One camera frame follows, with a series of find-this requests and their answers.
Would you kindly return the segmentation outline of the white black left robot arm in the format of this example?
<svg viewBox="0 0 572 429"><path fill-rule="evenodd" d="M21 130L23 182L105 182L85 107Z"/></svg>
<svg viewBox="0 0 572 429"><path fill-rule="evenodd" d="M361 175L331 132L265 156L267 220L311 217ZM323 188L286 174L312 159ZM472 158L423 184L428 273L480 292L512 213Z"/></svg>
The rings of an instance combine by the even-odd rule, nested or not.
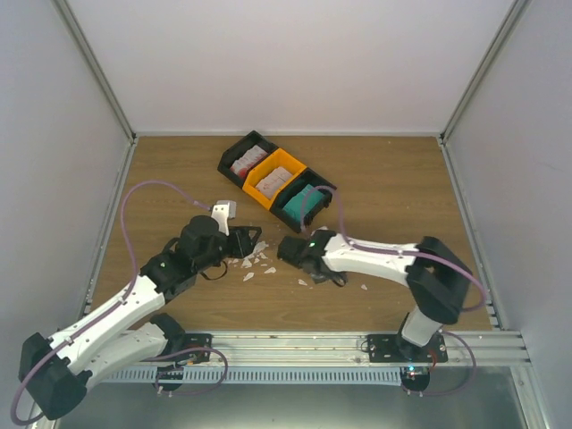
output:
<svg viewBox="0 0 572 429"><path fill-rule="evenodd" d="M36 332L23 342L21 385L13 402L27 392L41 417L57 420L122 367L158 357L179 358L185 332L160 308L208 269L250 255L261 233L257 226L230 226L221 215L193 217L104 304L49 337Z"/></svg>

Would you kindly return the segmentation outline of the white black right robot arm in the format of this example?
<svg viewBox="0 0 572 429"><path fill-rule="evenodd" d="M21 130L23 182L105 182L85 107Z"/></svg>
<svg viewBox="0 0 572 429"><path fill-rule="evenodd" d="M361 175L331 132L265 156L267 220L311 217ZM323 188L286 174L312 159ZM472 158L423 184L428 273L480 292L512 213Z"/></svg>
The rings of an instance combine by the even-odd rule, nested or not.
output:
<svg viewBox="0 0 572 429"><path fill-rule="evenodd" d="M400 358L408 362L429 350L430 341L444 325L458 321L472 275L435 237L425 237L418 244L390 245L320 229L308 239L285 237L277 256L316 283L343 287L349 273L360 273L407 287L416 306L393 343Z"/></svg>

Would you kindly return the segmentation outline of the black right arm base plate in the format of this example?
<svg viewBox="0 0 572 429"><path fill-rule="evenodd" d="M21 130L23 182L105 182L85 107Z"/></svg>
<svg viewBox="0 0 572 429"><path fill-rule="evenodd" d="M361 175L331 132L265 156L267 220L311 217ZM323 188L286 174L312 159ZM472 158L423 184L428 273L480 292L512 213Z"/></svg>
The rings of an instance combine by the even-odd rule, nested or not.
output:
<svg viewBox="0 0 572 429"><path fill-rule="evenodd" d="M419 347L400 338L397 333L370 333L363 350L370 363L446 363L448 358L444 338L436 333L428 344Z"/></svg>

